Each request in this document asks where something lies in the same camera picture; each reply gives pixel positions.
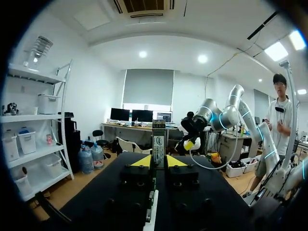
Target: black mat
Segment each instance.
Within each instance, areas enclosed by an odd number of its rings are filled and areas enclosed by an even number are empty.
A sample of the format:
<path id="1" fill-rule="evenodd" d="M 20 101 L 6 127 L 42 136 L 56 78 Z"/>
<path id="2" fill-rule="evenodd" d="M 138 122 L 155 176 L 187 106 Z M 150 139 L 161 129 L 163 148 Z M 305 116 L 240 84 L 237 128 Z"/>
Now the black mat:
<path id="1" fill-rule="evenodd" d="M 61 211 L 69 218 L 83 215 L 86 209 L 101 211 L 108 198 L 112 197 L 116 192 L 119 173 L 124 165 L 132 164 L 143 157 L 145 157 L 144 154 L 122 153 L 72 198 Z M 193 164 L 189 156 L 177 156 L 176 158 L 186 164 Z M 196 156 L 194 159 L 207 167 L 211 167 L 211 164 L 204 157 Z M 210 219 L 211 221 L 208 221 L 216 223 L 217 229 L 215 230 L 252 230 L 251 225 L 248 223 L 247 204 L 223 176 L 216 170 L 195 167 L 199 169 L 202 195 L 211 197 L 215 203 L 215 214 Z M 173 217 L 172 219 L 172 209 L 165 186 L 165 173 L 163 170 L 157 171 L 156 179 L 156 188 L 159 190 L 159 194 L 155 230 L 174 230 L 176 218 Z"/>

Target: wooden floor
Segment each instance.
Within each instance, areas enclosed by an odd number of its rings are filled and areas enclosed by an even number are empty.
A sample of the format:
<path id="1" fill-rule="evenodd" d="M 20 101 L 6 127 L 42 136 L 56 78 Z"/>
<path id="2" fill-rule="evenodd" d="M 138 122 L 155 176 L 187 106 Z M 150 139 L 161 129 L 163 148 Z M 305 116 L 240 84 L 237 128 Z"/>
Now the wooden floor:
<path id="1" fill-rule="evenodd" d="M 77 173 L 74 175 L 74 180 L 70 180 L 69 178 L 64 179 L 48 189 L 51 195 L 50 202 L 53 204 L 54 207 L 56 207 L 57 209 L 63 207 L 71 198 L 73 198 L 81 189 L 83 189 L 83 187 L 85 187 L 94 177 L 96 177 L 101 171 L 103 171 L 106 166 L 108 166 L 116 158 L 116 154 L 113 154 L 109 151 L 105 152 L 109 153 L 111 155 L 111 158 L 105 160 L 105 166 L 103 169 L 95 170 L 88 175 Z M 236 190 L 237 193 L 243 194 L 250 188 L 255 174 L 254 172 L 249 172 L 240 177 L 228 178 L 225 173 L 223 173 L 223 176 L 227 180 L 227 182 Z M 45 220 L 49 217 L 40 206 L 34 208 L 33 211 L 41 220 Z"/>

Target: shorts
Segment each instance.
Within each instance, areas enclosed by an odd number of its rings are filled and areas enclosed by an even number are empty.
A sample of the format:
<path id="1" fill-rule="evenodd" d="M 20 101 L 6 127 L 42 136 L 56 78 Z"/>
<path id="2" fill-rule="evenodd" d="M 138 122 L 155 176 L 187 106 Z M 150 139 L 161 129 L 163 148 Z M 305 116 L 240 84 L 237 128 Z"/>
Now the shorts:
<path id="1" fill-rule="evenodd" d="M 281 160 L 283 160 L 285 158 L 284 155 L 279 155 L 279 158 Z M 266 174 L 266 163 L 265 163 L 265 159 L 264 158 L 261 158 L 259 163 L 258 163 L 258 166 L 255 170 L 255 175 L 256 177 L 259 177 L 259 178 L 263 178 Z"/>

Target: computer monitor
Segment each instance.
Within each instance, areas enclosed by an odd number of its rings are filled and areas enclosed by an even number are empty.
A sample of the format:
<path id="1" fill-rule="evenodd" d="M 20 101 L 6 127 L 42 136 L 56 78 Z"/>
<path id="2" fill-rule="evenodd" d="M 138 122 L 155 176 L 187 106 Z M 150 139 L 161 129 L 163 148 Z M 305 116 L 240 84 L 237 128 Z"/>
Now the computer monitor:
<path id="1" fill-rule="evenodd" d="M 139 122 L 152 122 L 153 111 L 133 110 L 131 117 L 131 121 L 133 122 L 136 120 L 138 120 Z"/>
<path id="2" fill-rule="evenodd" d="M 129 120 L 129 110 L 111 108 L 110 119 L 128 121 Z"/>
<path id="3" fill-rule="evenodd" d="M 255 116 L 256 124 L 260 124 L 260 118 Z"/>
<path id="4" fill-rule="evenodd" d="M 163 119 L 166 123 L 171 123 L 172 112 L 153 111 L 153 119 Z"/>

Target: white robotic arm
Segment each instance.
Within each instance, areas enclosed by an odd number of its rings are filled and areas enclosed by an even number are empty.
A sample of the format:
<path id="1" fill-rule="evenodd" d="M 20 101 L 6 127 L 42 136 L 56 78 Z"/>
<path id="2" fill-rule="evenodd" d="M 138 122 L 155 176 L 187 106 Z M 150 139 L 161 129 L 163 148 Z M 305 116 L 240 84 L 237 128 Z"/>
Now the white robotic arm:
<path id="1" fill-rule="evenodd" d="M 227 106 L 223 111 L 218 109 L 214 100 L 205 99 L 193 119 L 183 119 L 181 124 L 191 136 L 185 149 L 189 150 L 190 147 L 194 145 L 194 141 L 200 135 L 200 132 L 202 132 L 209 123 L 211 123 L 211 128 L 215 132 L 221 132 L 238 124 L 238 112 L 240 112 L 253 141 L 257 143 L 263 141 L 263 154 L 261 158 L 265 159 L 267 167 L 266 175 L 269 176 L 279 162 L 279 155 L 268 125 L 263 122 L 259 126 L 256 126 L 248 105 L 241 100 L 243 93 L 243 87 L 241 85 L 235 85 L 229 94 Z M 277 193 L 285 195 L 304 179 L 305 170 L 308 169 L 308 159 L 305 163 L 304 162 L 305 160 L 302 164 L 296 168 L 290 169 L 288 172 L 276 169 L 275 174 L 272 174 L 265 188 L 271 192 L 271 195 Z"/>

